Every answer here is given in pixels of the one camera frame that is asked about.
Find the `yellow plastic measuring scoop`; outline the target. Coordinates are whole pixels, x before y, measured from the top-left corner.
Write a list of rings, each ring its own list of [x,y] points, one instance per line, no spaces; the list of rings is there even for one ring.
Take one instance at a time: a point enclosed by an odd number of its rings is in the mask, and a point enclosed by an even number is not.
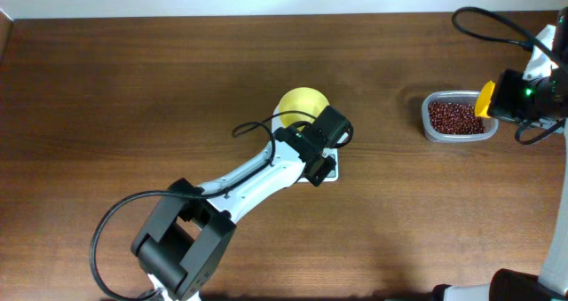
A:
[[[478,94],[476,104],[474,106],[475,116],[482,118],[490,118],[489,106],[491,104],[493,92],[496,83],[493,81],[487,82]]]

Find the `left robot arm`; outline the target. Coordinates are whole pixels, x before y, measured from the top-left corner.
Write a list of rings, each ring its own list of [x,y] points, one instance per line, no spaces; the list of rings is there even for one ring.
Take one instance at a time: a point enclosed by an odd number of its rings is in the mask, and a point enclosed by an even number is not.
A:
[[[345,146],[353,127],[326,106],[318,115],[302,112],[268,134],[263,151],[236,170],[198,186],[181,178],[170,185],[177,196],[157,202],[130,245],[154,285],[143,299],[196,297],[217,269],[238,221],[300,178],[319,186],[336,166],[330,150]]]

